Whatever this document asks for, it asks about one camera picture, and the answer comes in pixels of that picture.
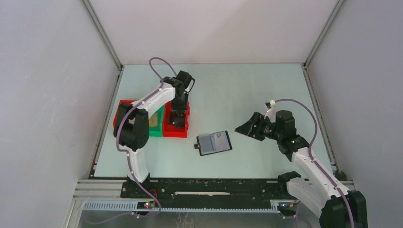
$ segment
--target table surface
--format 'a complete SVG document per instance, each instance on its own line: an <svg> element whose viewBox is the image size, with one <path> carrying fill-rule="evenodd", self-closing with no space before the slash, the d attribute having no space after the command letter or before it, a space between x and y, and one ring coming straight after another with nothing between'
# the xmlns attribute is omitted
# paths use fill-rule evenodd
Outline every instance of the table surface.
<svg viewBox="0 0 403 228"><path fill-rule="evenodd" d="M298 171L280 153L275 141L263 142L234 132L254 112L264 114L265 102L296 99L312 111L312 101L300 64L186 64L174 69L189 72L196 80L189 96L188 137L150 137L145 146L151 177L161 178L277 178ZM169 67L155 65L165 76L174 76ZM126 177L126 153L118 152L113 136L113 118L119 100L139 99L158 86L159 80L148 65L126 65L117 91L112 114L96 164L95 177ZM308 112L293 102L276 104L277 110L290 110L296 119L297 133L310 141L314 123ZM196 137L228 131L232 150L200 156L194 149ZM325 144L318 132L313 150L331 170Z"/></svg>

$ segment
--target white wall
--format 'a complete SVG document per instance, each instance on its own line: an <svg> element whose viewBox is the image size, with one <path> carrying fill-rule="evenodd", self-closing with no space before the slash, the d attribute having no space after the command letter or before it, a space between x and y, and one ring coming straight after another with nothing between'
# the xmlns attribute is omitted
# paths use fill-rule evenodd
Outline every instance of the white wall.
<svg viewBox="0 0 403 228"><path fill-rule="evenodd" d="M61 227L117 68L78 0L2 0L0 34L0 227Z"/></svg>
<svg viewBox="0 0 403 228"><path fill-rule="evenodd" d="M369 227L401 227L403 1L347 1L309 67Z"/></svg>
<svg viewBox="0 0 403 228"><path fill-rule="evenodd" d="M337 0L92 0L124 64L304 62Z"/></svg>

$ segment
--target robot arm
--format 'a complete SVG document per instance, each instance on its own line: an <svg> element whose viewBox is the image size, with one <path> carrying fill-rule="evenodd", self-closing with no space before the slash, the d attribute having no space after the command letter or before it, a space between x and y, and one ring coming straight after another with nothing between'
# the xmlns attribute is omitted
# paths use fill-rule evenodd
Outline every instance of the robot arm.
<svg viewBox="0 0 403 228"><path fill-rule="evenodd" d="M133 176L142 183L149 172L145 163L144 146L149 138L149 118L164 104L172 101L172 109L177 112L176 116L184 116L187 111L188 95L191 90L190 84L194 79L187 72L180 71L176 77L165 77L161 87L142 99L131 104L121 104L117 110L114 136L117 136L118 128L123 124L119 136L119 146L129 151L130 169L129 178ZM126 113L134 106L129 117L123 121Z"/></svg>
<svg viewBox="0 0 403 228"><path fill-rule="evenodd" d="M322 228L350 227L348 208L343 199L345 197L355 228L367 228L365 197L359 191L351 192L324 168L315 153L309 149L309 143L297 134L295 119L290 111L276 112L276 121L271 122L270 118L274 118L274 102L266 105L269 108L266 115L255 112L235 131L259 141L265 138L276 140L281 153L312 182L311 186L297 172L288 172L278 177L282 190L299 199L314 212Z"/></svg>

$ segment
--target purple cable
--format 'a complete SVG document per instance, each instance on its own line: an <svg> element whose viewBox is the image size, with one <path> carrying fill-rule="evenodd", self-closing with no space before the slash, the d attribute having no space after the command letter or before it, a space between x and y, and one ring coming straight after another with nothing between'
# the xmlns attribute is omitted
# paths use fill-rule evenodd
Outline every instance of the purple cable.
<svg viewBox="0 0 403 228"><path fill-rule="evenodd" d="M301 203L298 203L297 204L297 209L295 210L295 223L296 223L296 225L297 225L297 228L299 228L299 224L298 224L298 209L299 209L299 205L300 205Z"/></svg>
<svg viewBox="0 0 403 228"><path fill-rule="evenodd" d="M277 102L282 102L282 101L295 102L295 103L299 104L300 106L304 107L309 112L309 114L311 115L311 117L312 117L312 119L314 121L314 124L315 124L315 133L314 133L314 137L312 137L312 140L309 143L308 154L309 154L309 157L313 160L314 157L312 156L312 145L313 145L313 143L314 143L314 141L316 139L316 136L317 136L317 123L316 123L315 116L313 115L313 113L311 112L311 110L308 107L306 107L303 103L301 103L301 102L299 102L297 100L294 100L294 99L279 99L279 100L274 101L274 102L277 103ZM313 163L320 169L320 171L327 177L327 179L329 179L329 181L332 183L332 185L336 189L337 183L333 180L333 178L330 177L330 175L326 172L326 170L317 161L313 161ZM348 203L348 200L345 197L344 193L341 191L341 189L337 188L336 190L340 193L340 195L341 195L341 197L342 197L342 199L344 201L344 204L347 207L348 217L350 219L350 226L351 226L351 228L354 228L355 227L354 226L354 218L353 218L353 213L351 212L351 209L350 209L350 204ZM297 227L298 227L298 216L296 216L296 223L297 223Z"/></svg>
<svg viewBox="0 0 403 228"><path fill-rule="evenodd" d="M150 67L151 67L151 69L154 71L154 73L159 77L161 83L160 83L160 86L159 86L156 90L154 90L150 95L148 95L148 96L143 100L144 102L147 102L147 101L150 99L150 97L152 97L152 96L154 96L156 93L158 93L159 89L161 89L162 86L163 86L163 78L162 78L161 75L154 69L154 67L153 67L153 65L152 65L152 63L151 63L154 59L158 59L158 60L161 60L161 61L163 61L164 63L166 63L166 64L171 68L171 70L173 71L173 73L174 73L175 76L176 76L175 70L173 69L173 67L172 67L167 61L165 61L164 59L159 58L159 57L153 57L153 58L151 58L151 59L148 61L148 64L150 65ZM138 102L136 105L134 105L133 108L131 108L131 109L124 115L124 117L123 117L121 123L124 123L124 122L127 120L127 118L129 117L129 115L130 115L138 106L140 106L140 104L141 104L141 102ZM135 177L135 175L134 175L134 170L132 169L132 166L131 166L132 164L131 164L130 156L129 156L129 155L130 155L130 152L129 152L128 150L126 150L126 149L120 149L120 147L119 147L119 139L120 139L120 134L122 133L122 128L123 128L123 124L120 124L119 127L118 127L118 129L117 129L117 133L116 133L116 148L117 148L118 151L126 152L126 153L127 153L127 164L129 165L129 170L130 170L130 173L132 174L132 177L133 177L134 181L135 181L136 184L139 186L139 188L141 188L141 190L143 190L147 195L149 195L151 198L153 198L153 199L155 200L155 202L158 204L158 212L157 212L156 214L153 214L153 215L150 215L150 216L144 216L144 215L139 215L139 214L137 214L137 216L143 217L143 218L148 218L148 217L157 216L159 213L161 213L161 210L162 210L162 207L161 207L160 202L158 201L158 199L157 199L154 195L152 195L149 191L147 191L147 190L141 185L141 183L137 180L137 178Z"/></svg>
<svg viewBox="0 0 403 228"><path fill-rule="evenodd" d="M280 212L280 215L283 217L283 219L295 219L296 224L297 224L297 228L299 228L299 224L298 224L298 221L297 221L298 219L303 220L304 222L306 222L308 224L308 226L310 228L313 228L312 224L309 222L309 220L307 218L302 217L302 216L298 216L298 206L299 206L300 203L301 202L297 203L297 210L295 212L295 216L284 216L281 212Z"/></svg>

